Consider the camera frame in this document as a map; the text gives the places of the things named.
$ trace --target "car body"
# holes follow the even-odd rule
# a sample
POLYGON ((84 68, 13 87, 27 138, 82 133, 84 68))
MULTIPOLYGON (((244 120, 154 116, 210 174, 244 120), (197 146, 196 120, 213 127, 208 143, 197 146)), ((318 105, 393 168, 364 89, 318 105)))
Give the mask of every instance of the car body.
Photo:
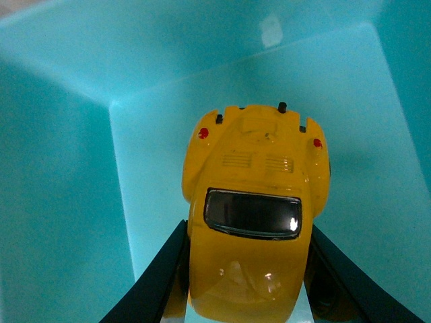
POLYGON ((313 219, 329 194, 321 127, 271 106, 206 114, 183 170, 189 297, 222 322, 285 322, 304 278, 313 219))

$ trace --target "toy car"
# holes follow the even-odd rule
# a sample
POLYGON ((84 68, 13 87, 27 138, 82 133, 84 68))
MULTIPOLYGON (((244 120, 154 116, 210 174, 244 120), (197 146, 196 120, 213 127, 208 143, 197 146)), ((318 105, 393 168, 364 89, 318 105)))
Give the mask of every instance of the toy car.
POLYGON ((329 193, 321 127, 279 108, 229 106, 197 124, 183 170, 189 297, 222 322, 285 322, 304 278, 313 219, 329 193))

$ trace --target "container wall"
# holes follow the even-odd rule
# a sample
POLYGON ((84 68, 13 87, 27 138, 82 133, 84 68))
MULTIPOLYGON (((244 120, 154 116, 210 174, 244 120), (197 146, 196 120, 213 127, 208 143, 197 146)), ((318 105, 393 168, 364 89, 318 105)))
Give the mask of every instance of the container wall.
POLYGON ((394 1, 376 25, 431 189, 431 2, 394 1))
POLYGON ((0 313, 97 322, 133 283, 108 110, 0 59, 0 313))

